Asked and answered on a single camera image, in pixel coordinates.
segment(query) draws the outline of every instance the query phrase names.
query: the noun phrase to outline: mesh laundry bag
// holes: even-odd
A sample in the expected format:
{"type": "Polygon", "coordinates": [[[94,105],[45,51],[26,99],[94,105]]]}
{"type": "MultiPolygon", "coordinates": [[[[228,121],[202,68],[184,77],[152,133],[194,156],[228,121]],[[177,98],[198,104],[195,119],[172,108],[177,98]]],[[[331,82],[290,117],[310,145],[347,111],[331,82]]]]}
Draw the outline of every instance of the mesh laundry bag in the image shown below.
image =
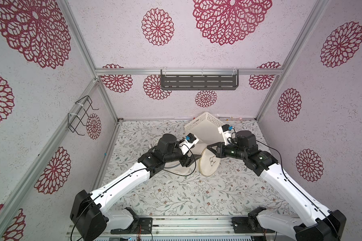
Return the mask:
{"type": "Polygon", "coordinates": [[[201,153],[201,158],[198,162],[198,170],[203,176],[213,175],[217,168],[220,166],[220,158],[217,158],[211,151],[207,148],[201,153]]]}

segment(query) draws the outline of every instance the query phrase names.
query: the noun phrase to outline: black wire rack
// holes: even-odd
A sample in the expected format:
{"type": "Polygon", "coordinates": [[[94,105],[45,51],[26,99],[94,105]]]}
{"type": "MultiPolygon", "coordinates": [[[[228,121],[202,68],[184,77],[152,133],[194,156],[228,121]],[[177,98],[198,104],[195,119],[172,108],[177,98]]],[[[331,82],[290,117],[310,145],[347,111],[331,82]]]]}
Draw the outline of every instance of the black wire rack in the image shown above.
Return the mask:
{"type": "Polygon", "coordinates": [[[75,113],[68,113],[68,114],[67,114],[67,126],[68,126],[68,128],[70,129],[70,131],[71,131],[72,133],[75,132],[75,133],[77,133],[77,134],[80,135],[80,136],[84,136],[84,134],[79,134],[79,133],[76,131],[76,129],[78,128],[79,124],[82,124],[82,125],[85,126],[85,127],[87,126],[87,125],[85,125],[85,124],[82,122],[82,119],[83,119],[83,117],[84,117],[85,115],[87,115],[87,117],[89,117],[87,111],[88,111],[88,109],[90,109],[90,107],[91,107],[92,110],[99,110],[99,109],[94,109],[94,108],[93,108],[93,106],[92,106],[93,101],[92,101],[92,99],[90,98],[90,96],[88,96],[88,95],[86,95],[85,97],[79,99],[79,100],[78,100],[77,102],[75,102],[75,103],[76,103],[76,104],[79,104],[79,105],[81,106],[81,108],[79,109],[79,111],[78,111],[77,114],[75,114],[75,113]],[[86,102],[89,103],[89,106],[85,109],[85,108],[84,108],[84,105],[86,104],[86,102]],[[82,117],[81,117],[81,116],[79,115],[79,113],[81,112],[82,109],[84,110],[84,114],[83,114],[82,117]],[[75,116],[75,117],[71,120],[71,122],[70,122],[70,115],[74,115],[74,116],[75,116]],[[72,126],[72,123],[73,123],[76,119],[78,119],[79,122],[76,124],[75,127],[73,127],[73,126],[72,126]]]}

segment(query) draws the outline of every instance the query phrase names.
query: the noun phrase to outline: aluminum rail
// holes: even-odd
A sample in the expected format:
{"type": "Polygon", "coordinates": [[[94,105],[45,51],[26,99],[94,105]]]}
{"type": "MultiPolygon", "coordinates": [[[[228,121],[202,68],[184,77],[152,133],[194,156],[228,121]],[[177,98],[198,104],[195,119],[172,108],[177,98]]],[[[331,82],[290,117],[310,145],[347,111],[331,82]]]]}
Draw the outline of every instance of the aluminum rail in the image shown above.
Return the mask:
{"type": "MultiPolygon", "coordinates": [[[[79,99],[85,97],[86,95],[90,95],[97,87],[97,80],[92,80],[79,99]]],[[[74,104],[74,106],[70,110],[70,113],[78,114],[81,109],[81,105],[74,104]]],[[[70,117],[69,121],[73,121],[74,118],[75,116],[70,117]]],[[[38,157],[32,163],[26,174],[19,181],[19,184],[11,192],[9,198],[5,201],[3,208],[0,210],[0,240],[3,233],[11,224],[12,219],[19,210],[23,199],[34,187],[34,184],[39,179],[40,174],[47,166],[52,156],[56,152],[57,148],[59,147],[60,143],[66,136],[68,132],[67,121],[68,120],[66,116],[57,128],[57,130],[54,132],[52,137],[49,139],[43,150],[40,152],[38,157]]]]}
{"type": "MultiPolygon", "coordinates": [[[[212,68],[97,68],[97,75],[235,75],[234,68],[212,69],[212,68]]],[[[281,75],[283,69],[259,69],[240,68],[239,75],[281,75]]]]}
{"type": "Polygon", "coordinates": [[[280,76],[276,76],[275,80],[272,82],[271,87],[269,88],[269,92],[265,97],[263,103],[261,104],[259,111],[256,115],[256,120],[260,121],[268,107],[271,105],[272,101],[279,93],[281,86],[283,85],[287,75],[290,73],[290,70],[295,65],[296,60],[299,57],[300,52],[306,45],[307,41],[311,37],[312,32],[315,29],[315,26],[323,16],[323,13],[326,11],[326,7],[329,3],[329,0],[317,0],[304,23],[303,28],[301,29],[292,49],[288,53],[287,58],[285,59],[282,67],[284,72],[280,76]]]}

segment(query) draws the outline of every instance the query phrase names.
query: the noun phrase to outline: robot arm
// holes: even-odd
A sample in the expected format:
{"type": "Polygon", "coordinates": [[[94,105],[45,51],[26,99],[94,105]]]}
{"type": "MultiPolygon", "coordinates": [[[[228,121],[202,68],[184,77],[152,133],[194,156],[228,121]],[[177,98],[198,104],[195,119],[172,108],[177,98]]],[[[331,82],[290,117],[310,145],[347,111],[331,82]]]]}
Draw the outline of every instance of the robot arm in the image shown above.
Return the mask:
{"type": "Polygon", "coordinates": [[[256,137],[250,131],[237,132],[229,143],[227,140],[232,136],[231,130],[229,125],[220,127],[219,132],[223,135],[224,142],[217,142],[207,148],[218,158],[234,157],[243,160],[257,176],[273,186],[300,217],[293,219],[259,207],[248,214],[251,230],[255,231],[255,227],[260,225],[297,241],[340,239],[346,217],[339,210],[332,212],[322,205],[287,174],[275,157],[269,152],[260,151],[256,137]]]}
{"type": "Polygon", "coordinates": [[[137,215],[133,210],[126,208],[109,212],[111,206],[137,185],[162,171],[165,163],[179,161],[182,166],[190,166],[201,157],[187,155],[198,141],[191,133],[181,141],[172,134],[164,134],[157,146],[138,158],[125,173],[91,193],[85,190],[79,192],[75,196],[70,219],[83,240],[92,241],[104,230],[137,228],[137,215]]]}

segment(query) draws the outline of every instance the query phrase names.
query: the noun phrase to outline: floral tablecloth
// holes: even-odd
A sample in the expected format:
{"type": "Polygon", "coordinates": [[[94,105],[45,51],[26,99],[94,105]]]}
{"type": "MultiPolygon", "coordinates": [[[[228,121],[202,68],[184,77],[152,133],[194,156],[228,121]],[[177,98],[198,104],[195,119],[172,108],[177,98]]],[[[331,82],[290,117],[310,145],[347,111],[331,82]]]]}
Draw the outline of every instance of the floral tablecloth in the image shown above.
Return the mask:
{"type": "MultiPolygon", "coordinates": [[[[155,137],[185,136],[184,121],[123,122],[103,184],[121,175],[151,147],[155,137]]],[[[256,121],[226,121],[236,131],[250,130],[264,142],[256,121]]],[[[269,151],[259,143],[261,150],[269,151]]],[[[160,172],[127,193],[111,209],[131,207],[138,215],[246,215],[258,206],[278,214],[294,214],[292,207],[243,161],[224,158],[210,177],[198,171],[188,177],[160,172]]]]}

